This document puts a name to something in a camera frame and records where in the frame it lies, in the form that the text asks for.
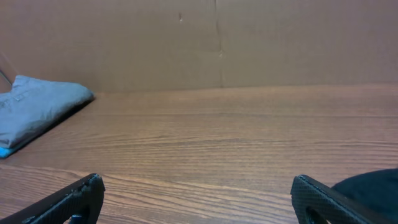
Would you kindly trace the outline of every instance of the black plastic part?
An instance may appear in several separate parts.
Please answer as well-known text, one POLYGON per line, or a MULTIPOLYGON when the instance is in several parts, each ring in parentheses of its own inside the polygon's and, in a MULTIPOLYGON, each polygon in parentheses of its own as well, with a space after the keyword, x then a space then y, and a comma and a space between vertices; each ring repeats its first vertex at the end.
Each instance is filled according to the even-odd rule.
POLYGON ((90 174, 39 202, 0 220, 0 224, 94 224, 100 215, 105 186, 98 174, 90 174))
POLYGON ((294 178, 290 194, 300 224, 323 224, 327 222, 332 224, 392 223, 380 214, 346 198, 306 175, 294 178))

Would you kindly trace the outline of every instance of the brown surface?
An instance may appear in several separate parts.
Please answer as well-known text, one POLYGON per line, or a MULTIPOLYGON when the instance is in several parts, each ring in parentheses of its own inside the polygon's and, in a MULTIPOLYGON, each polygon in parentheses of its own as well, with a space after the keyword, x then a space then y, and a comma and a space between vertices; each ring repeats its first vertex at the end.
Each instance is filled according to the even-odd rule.
POLYGON ((100 223, 295 223, 293 177, 398 165, 398 85, 97 94, 0 161, 0 217, 91 172, 100 223))
POLYGON ((11 90, 11 84, 8 80, 9 77, 14 78, 17 75, 17 72, 2 52, 0 52, 0 71, 2 71, 4 76, 7 74, 6 77, 3 77, 2 74, 0 74, 0 93, 5 93, 11 90))
POLYGON ((0 50, 22 75, 94 91, 391 82, 397 7, 396 0, 2 0, 0 50))

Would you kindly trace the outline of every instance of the folded cloth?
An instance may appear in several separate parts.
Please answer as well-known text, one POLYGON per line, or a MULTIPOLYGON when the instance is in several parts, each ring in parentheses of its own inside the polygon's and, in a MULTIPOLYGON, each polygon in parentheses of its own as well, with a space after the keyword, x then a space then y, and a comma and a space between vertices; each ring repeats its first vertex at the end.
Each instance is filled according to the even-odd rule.
POLYGON ((93 99, 93 92, 77 83, 18 75, 12 90, 0 94, 0 158, 8 157, 63 115, 93 99))

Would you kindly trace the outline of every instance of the wooden table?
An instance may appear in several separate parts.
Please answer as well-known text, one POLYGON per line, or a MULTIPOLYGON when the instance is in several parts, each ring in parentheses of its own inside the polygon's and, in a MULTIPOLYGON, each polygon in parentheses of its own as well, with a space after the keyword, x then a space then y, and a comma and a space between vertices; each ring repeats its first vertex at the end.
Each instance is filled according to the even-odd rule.
POLYGON ((0 217, 97 172, 99 223, 296 223, 295 175, 397 167, 397 137, 398 85, 98 93, 0 161, 0 217))

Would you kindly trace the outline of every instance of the beige cardboard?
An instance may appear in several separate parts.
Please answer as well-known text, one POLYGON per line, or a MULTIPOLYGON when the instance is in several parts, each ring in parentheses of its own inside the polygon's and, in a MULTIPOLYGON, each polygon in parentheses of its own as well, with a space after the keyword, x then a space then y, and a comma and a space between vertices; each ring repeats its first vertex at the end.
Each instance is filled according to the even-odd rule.
POLYGON ((0 70, 2 71, 2 74, 0 74, 0 93, 6 93, 11 90, 10 82, 14 80, 17 71, 2 52, 0 52, 0 70))
POLYGON ((0 48, 20 74, 94 91, 220 86, 210 0, 3 0, 0 48))
POLYGON ((396 82, 397 8, 396 0, 2 0, 0 50, 22 75, 94 91, 396 82))
POLYGON ((398 81, 398 1, 218 0, 225 86, 398 81))

